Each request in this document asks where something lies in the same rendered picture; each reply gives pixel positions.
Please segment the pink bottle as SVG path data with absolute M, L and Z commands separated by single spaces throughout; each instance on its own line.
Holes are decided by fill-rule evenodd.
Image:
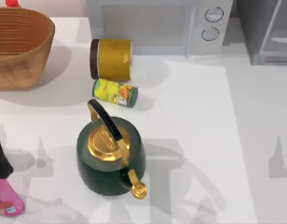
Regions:
M 9 182 L 0 179 L 0 216 L 16 217 L 24 212 L 23 200 L 15 192 Z

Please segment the grey cabinet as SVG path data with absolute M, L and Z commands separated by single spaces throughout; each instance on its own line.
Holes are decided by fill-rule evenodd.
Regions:
M 287 0 L 236 0 L 252 65 L 287 65 Z

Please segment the brown woven basket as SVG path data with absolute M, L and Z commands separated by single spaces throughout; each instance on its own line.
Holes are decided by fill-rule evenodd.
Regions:
M 0 90 L 31 88 L 40 80 L 55 35 L 46 15 L 0 7 Z

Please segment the green kettle with gold lid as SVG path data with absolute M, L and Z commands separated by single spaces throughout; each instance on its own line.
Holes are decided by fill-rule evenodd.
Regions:
M 83 183 L 103 196 L 130 192 L 136 199 L 148 194 L 142 182 L 145 151 L 136 127 L 120 117 L 111 117 L 96 99 L 87 103 L 91 121 L 80 131 L 76 156 Z

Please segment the yellow and green can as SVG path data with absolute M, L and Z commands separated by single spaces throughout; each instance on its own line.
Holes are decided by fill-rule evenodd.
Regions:
M 99 78 L 94 81 L 92 96 L 100 100 L 132 108 L 137 101 L 138 88 Z

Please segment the pale microwave oven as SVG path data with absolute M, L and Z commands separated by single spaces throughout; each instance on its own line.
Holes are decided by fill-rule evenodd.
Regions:
M 206 56 L 215 55 L 220 52 L 233 0 L 85 0 L 87 16 L 92 38 L 107 39 L 104 36 L 102 10 L 103 5 L 126 5 L 126 4 L 178 4 L 185 2 L 194 6 L 189 25 L 189 38 L 187 54 L 183 56 Z M 224 11 L 223 18 L 218 22 L 208 22 L 205 19 L 205 13 L 208 9 L 220 7 Z M 204 29 L 215 27 L 219 30 L 219 37 L 211 42 L 204 41 L 201 33 Z

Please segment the round microwave knob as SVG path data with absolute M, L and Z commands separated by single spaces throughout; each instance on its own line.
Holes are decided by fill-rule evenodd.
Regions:
M 224 16 L 224 11 L 220 7 L 210 8 L 205 13 L 205 19 L 208 22 L 218 22 L 223 18 L 223 16 Z
M 211 42 L 216 40 L 219 37 L 219 30 L 215 27 L 209 29 L 204 29 L 201 33 L 201 37 L 204 41 Z

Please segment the microwave oven door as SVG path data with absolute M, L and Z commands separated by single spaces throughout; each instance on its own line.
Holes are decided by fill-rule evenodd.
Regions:
M 131 40 L 135 55 L 187 54 L 192 4 L 116 4 L 101 10 L 104 36 Z

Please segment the yellow jar with brown lid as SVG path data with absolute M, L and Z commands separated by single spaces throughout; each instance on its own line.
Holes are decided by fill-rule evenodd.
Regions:
M 132 42 L 128 39 L 92 39 L 89 68 L 93 79 L 130 81 Z

